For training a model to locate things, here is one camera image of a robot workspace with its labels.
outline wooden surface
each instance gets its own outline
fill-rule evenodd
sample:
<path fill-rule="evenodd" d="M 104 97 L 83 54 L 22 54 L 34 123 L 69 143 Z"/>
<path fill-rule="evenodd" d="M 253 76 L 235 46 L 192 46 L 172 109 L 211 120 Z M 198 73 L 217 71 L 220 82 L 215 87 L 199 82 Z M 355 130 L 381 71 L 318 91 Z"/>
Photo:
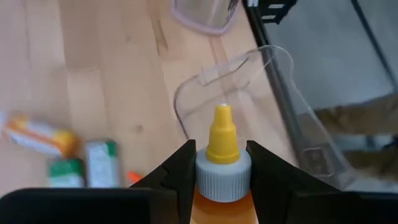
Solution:
<path fill-rule="evenodd" d="M 179 84 L 256 48 L 241 6 L 221 37 L 169 12 L 170 0 L 0 0 L 0 110 L 113 138 L 123 176 L 147 174 L 185 141 L 172 110 Z M 273 97 L 267 106 L 265 141 L 294 162 Z M 0 140 L 0 195 L 45 186 L 47 160 Z"/>

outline orange liquid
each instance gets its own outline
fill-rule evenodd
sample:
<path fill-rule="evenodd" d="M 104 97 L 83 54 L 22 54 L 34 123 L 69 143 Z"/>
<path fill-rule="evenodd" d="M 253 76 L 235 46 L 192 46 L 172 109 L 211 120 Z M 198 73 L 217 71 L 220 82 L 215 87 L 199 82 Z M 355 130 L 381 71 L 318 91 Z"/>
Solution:
<path fill-rule="evenodd" d="M 208 200 L 195 189 L 192 219 L 197 224 L 255 224 L 257 217 L 250 193 L 237 202 L 220 203 Z"/>

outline transparent plastic lid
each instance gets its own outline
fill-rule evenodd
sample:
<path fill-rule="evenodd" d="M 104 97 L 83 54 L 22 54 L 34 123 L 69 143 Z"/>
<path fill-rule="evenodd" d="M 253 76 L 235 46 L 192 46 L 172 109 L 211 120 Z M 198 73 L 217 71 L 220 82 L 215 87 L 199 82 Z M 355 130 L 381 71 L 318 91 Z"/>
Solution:
<path fill-rule="evenodd" d="M 182 83 L 174 96 L 174 109 L 185 137 L 195 139 L 198 149 L 206 147 L 215 106 L 227 103 L 233 110 L 241 149 L 246 147 L 247 140 L 255 140 L 295 164 L 295 153 L 287 141 L 285 127 L 280 122 L 280 112 L 267 77 L 267 72 L 275 68 L 292 101 L 293 116 L 309 127 L 301 128 L 303 134 L 300 142 L 305 145 L 305 150 L 320 149 L 326 154 L 326 166 L 315 166 L 315 172 L 310 173 L 320 179 L 336 177 L 337 181 L 330 184 L 339 188 L 346 186 L 349 181 L 346 172 L 350 166 L 296 88 L 292 57 L 277 46 L 268 45 L 250 50 L 227 64 L 195 75 Z"/>

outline bottle nozzle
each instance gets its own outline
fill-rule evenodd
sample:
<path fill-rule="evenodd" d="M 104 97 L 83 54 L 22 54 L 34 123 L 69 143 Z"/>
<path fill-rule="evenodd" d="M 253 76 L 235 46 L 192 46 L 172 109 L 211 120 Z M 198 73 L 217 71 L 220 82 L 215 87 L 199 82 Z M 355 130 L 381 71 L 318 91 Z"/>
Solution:
<path fill-rule="evenodd" d="M 206 157 L 215 164 L 232 164 L 239 160 L 236 127 L 232 120 L 231 107 L 227 104 L 216 107 Z"/>

